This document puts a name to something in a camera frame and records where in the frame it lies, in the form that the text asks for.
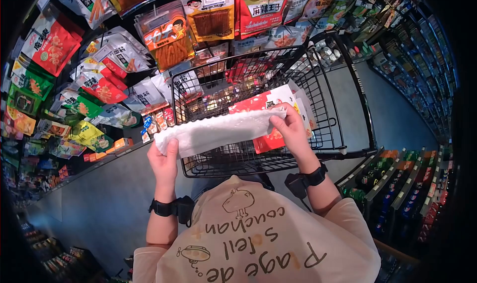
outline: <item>yellow snack package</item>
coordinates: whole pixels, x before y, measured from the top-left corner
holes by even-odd
[[[96,153],[110,149],[114,143],[114,140],[84,120],[81,120],[73,127],[69,138],[92,149]]]

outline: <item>cardboard box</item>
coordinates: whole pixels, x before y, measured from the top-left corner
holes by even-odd
[[[115,150],[124,150],[133,146],[133,140],[131,138],[121,138],[115,142]]]

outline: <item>aisle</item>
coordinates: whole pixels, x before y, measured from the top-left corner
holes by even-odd
[[[408,101],[369,70],[366,63],[356,67],[368,99],[378,146],[383,145],[386,149],[420,149],[422,146],[436,149],[438,145],[431,131]],[[367,132],[349,71],[333,71],[328,73],[328,78],[348,150],[366,148]],[[124,155],[30,206],[30,222],[58,238],[65,247],[75,245],[89,249],[110,275],[124,268],[124,278],[127,266],[122,259],[146,243],[147,209],[155,184],[147,161],[147,149],[140,148]],[[331,179],[338,180],[360,161],[327,162]],[[269,177],[279,193],[299,203],[283,184],[290,172],[296,171],[273,172]],[[192,183],[193,180],[185,178],[179,167],[177,196],[190,195]]]

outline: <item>red snack package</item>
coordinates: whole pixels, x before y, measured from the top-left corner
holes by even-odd
[[[51,4],[38,16],[21,51],[49,73],[58,77],[80,47],[78,26]]]

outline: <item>person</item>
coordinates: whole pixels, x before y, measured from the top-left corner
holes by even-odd
[[[288,103],[284,119],[270,118],[300,173],[320,162],[300,115]],[[153,143],[148,158],[156,176],[154,198],[176,199],[177,140],[163,156]],[[304,211],[258,182],[233,175],[204,192],[191,227],[177,235],[177,217],[151,212],[147,247],[134,251],[134,283],[151,282],[374,282],[380,256],[359,209],[342,199],[328,175],[307,188],[314,211]]]

